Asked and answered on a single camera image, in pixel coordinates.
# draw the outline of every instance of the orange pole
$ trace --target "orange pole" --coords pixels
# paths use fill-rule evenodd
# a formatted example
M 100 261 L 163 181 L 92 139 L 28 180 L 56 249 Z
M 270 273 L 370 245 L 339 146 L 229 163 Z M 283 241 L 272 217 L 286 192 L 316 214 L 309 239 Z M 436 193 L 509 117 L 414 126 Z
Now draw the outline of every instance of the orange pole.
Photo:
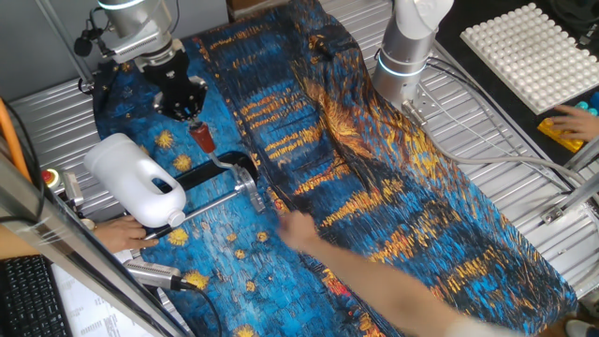
M 10 149 L 10 155 L 12 156 L 12 163 L 17 167 L 21 174 L 31 182 L 31 176 L 29 170 L 25 164 L 25 157 L 22 155 L 21 144 L 19 143 L 19 137 L 15 127 L 10 120 L 8 115 L 7 107 L 4 105 L 4 101 L 0 98 L 0 126 L 2 126 L 2 132 L 4 137 L 7 139 L 8 148 Z

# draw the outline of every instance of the red knob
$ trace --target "red knob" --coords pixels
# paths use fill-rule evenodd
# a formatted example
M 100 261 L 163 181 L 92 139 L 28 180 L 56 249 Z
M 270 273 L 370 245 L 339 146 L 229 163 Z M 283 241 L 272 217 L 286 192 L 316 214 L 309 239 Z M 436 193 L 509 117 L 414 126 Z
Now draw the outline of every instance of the red knob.
M 210 130 L 208 129 L 208 125 L 202 123 L 201 125 L 193 125 L 189 129 L 189 133 L 191 137 L 194 138 L 197 145 L 202 148 L 202 151 L 206 154 L 211 154 L 216 150 L 216 146 L 214 146 L 214 141 L 212 140 L 212 136 L 210 135 Z
M 41 171 L 41 178 L 44 180 L 44 183 L 50 183 L 54 179 L 54 175 L 44 169 Z

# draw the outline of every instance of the human arm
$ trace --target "human arm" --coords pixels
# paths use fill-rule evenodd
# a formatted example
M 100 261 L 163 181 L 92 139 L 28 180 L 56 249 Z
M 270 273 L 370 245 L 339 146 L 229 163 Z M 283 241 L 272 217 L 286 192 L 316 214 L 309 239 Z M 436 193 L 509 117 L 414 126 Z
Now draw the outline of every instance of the human arm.
M 447 336 L 466 320 L 437 300 L 417 279 L 318 238 L 310 215 L 293 212 L 281 220 L 281 239 L 292 249 L 325 264 L 389 323 L 420 337 Z
M 158 244 L 158 240 L 142 240 L 146 236 L 146 232 L 131 215 L 98 224 L 94 234 L 111 253 L 124 249 L 152 247 Z M 37 254 L 39 252 L 34 247 L 0 225 L 0 259 Z
M 124 249 L 141 249 L 158 244 L 158 239 L 145 241 L 146 230 L 131 215 L 99 224 L 94 230 L 95 236 L 111 253 Z
M 563 139 L 581 139 L 591 141 L 599 136 L 599 118 L 583 109 L 558 106 L 555 110 L 566 113 L 566 116 L 553 117 L 553 129 L 571 131 L 562 134 Z

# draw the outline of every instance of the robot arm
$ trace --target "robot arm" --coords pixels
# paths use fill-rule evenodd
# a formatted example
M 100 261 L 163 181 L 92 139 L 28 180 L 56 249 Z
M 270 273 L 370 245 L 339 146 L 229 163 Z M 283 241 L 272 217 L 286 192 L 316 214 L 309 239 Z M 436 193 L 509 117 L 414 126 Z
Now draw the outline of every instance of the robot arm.
M 199 77 L 187 77 L 189 58 L 168 30 L 172 19 L 164 0 L 99 0 L 98 4 L 119 36 L 103 55 L 119 64 L 135 61 L 146 81 L 160 88 L 153 103 L 158 113 L 177 121 L 195 121 L 207 86 Z
M 374 71 L 376 90 L 398 108 L 416 97 L 439 23 L 453 0 L 397 0 Z

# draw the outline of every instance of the keyboard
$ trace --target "keyboard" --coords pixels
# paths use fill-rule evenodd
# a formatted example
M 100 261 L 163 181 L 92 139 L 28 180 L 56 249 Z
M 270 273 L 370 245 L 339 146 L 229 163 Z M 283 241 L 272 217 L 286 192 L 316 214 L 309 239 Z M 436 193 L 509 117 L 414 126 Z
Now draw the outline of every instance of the keyboard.
M 4 336 L 71 336 L 50 265 L 44 257 L 0 261 L 0 294 L 0 327 Z
M 460 36 L 537 115 L 599 85 L 597 57 L 577 48 L 576 40 L 535 4 L 469 27 Z

